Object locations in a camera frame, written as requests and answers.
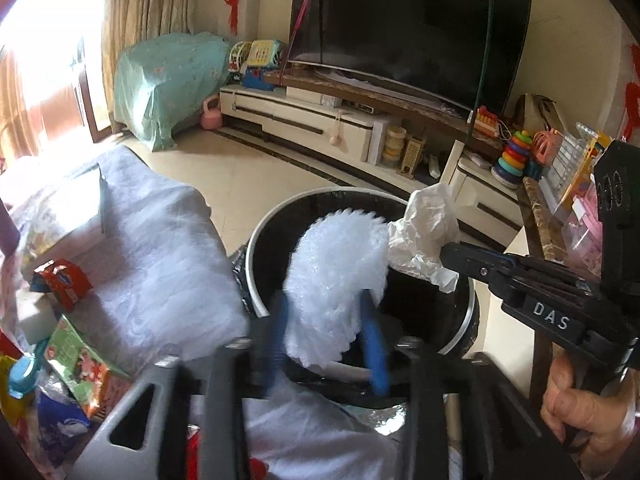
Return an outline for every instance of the wooden edge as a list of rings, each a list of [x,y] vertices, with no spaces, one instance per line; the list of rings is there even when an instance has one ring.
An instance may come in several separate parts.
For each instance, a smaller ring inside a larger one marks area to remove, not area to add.
[[[270,84],[275,84],[275,85],[278,85],[280,82],[278,76],[274,75],[273,73],[265,74],[264,81]],[[465,139],[466,139],[465,132],[457,130],[452,126],[449,126],[448,124],[442,123],[430,117],[425,117],[421,113],[416,112],[414,110],[407,110],[406,108],[395,106],[391,103],[379,101],[373,97],[363,95],[359,92],[351,92],[351,91],[343,90],[340,88],[334,88],[334,87],[329,87],[321,84],[315,84],[313,82],[309,82],[305,80],[288,78],[286,75],[284,76],[282,83],[283,83],[283,86],[293,86],[295,88],[308,90],[309,92],[326,94],[328,91],[330,91],[330,94],[334,97],[346,99],[348,101],[355,101],[363,105],[371,106],[373,108],[376,108],[377,110],[382,110],[383,112],[386,112],[388,114],[392,114],[392,115],[395,115],[396,117],[400,117],[400,118],[409,120],[411,122],[414,122],[416,124],[419,124],[420,126],[436,125],[439,132],[449,137],[452,137],[456,140],[460,140],[461,142],[465,142]],[[475,137],[472,137],[472,139],[469,141],[468,147],[472,151],[488,156],[492,160],[497,160],[500,157],[500,154],[502,153],[501,149],[495,148],[490,144],[487,144],[486,142],[482,142],[482,140],[476,139]]]
[[[527,236],[527,245],[529,247],[529,255],[535,258],[544,259],[542,252],[542,243],[540,242],[540,234],[536,227],[536,221],[533,217],[531,202],[524,186],[520,186],[516,190],[520,212],[522,213],[522,221],[524,223],[525,234]],[[546,382],[549,377],[549,368],[553,360],[553,345],[551,339],[547,336],[536,332],[533,343],[533,363],[531,367],[531,384],[529,387],[529,402],[537,411],[542,407],[543,397],[546,391]]]

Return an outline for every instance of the blue package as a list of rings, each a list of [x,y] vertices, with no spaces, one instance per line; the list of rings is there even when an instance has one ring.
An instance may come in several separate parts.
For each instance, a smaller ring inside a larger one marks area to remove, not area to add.
[[[40,445],[53,467],[60,467],[65,457],[91,428],[82,408],[71,398],[68,402],[49,397],[41,388],[36,391]]]

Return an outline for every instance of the beige curtain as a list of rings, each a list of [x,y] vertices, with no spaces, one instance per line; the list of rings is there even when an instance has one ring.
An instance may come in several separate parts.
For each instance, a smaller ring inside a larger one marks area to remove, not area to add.
[[[31,127],[15,54],[9,50],[0,61],[0,156],[11,164],[39,152],[38,132]]]
[[[113,76],[121,51],[170,32],[189,32],[193,0],[105,0],[102,25],[102,78],[113,111]]]

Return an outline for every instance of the pink kettlebell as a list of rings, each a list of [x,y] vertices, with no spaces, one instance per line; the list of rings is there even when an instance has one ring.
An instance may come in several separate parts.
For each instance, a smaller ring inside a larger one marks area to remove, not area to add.
[[[209,108],[209,103],[217,101],[215,108]],[[217,130],[222,126],[222,112],[220,111],[220,94],[212,95],[204,99],[202,103],[202,117],[200,126],[205,130]]]

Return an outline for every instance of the flat screen tv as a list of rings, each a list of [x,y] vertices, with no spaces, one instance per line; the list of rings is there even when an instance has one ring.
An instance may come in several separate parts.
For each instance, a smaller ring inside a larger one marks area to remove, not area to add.
[[[303,0],[293,0],[293,28]],[[482,104],[504,111],[531,0],[494,0]],[[473,107],[489,0],[311,0],[291,61],[372,75]]]

